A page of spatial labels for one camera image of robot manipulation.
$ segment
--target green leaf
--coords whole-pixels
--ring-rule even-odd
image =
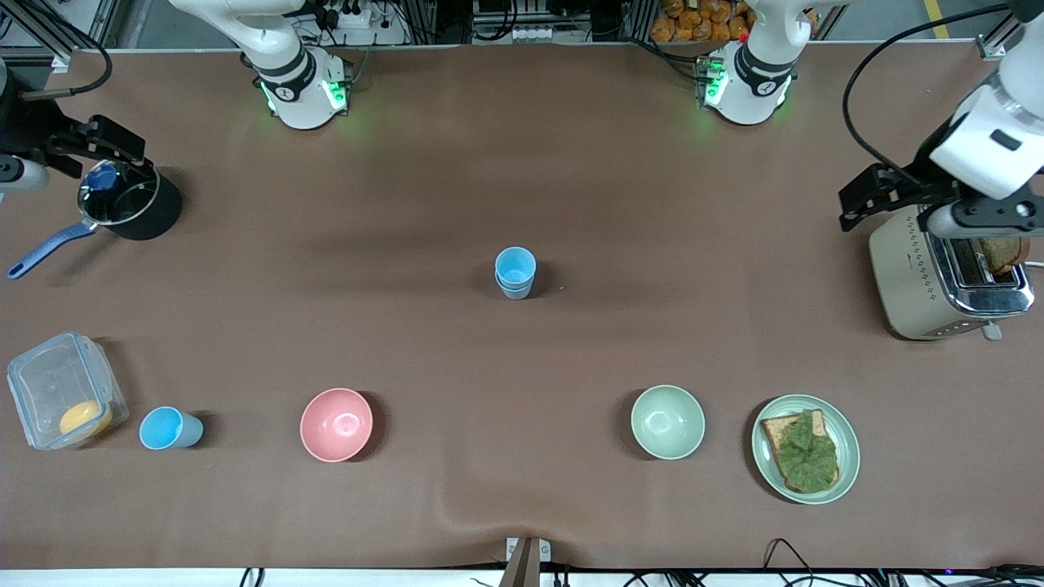
[[[786,442],[802,450],[808,450],[812,444],[812,412],[810,409],[802,412],[801,418],[787,428]]]
[[[787,442],[780,447],[779,466],[787,483],[798,491],[826,491],[837,470],[837,447],[829,437],[812,436],[807,450]]]

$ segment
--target blue lid knob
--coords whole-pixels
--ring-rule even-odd
[[[120,179],[119,171],[112,163],[102,163],[87,173],[87,187],[93,191],[113,189]]]

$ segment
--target open-faced sandwich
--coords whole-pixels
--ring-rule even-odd
[[[799,493],[818,493],[837,483],[837,447],[827,436],[822,409],[761,421],[786,486]]]

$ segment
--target blue cup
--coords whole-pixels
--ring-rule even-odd
[[[504,296],[521,300],[532,289],[532,281],[537,277],[537,258],[521,246],[508,246],[497,255],[494,274]]]
[[[203,438],[203,422],[176,407],[157,407],[141,421],[138,439],[149,450],[185,448]]]

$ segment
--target yellow stripe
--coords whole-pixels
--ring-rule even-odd
[[[943,10],[939,8],[939,0],[924,0],[924,8],[928,10],[929,21],[938,21],[943,18]],[[950,31],[946,29],[945,24],[933,27],[932,30],[935,32],[935,39],[950,38]]]

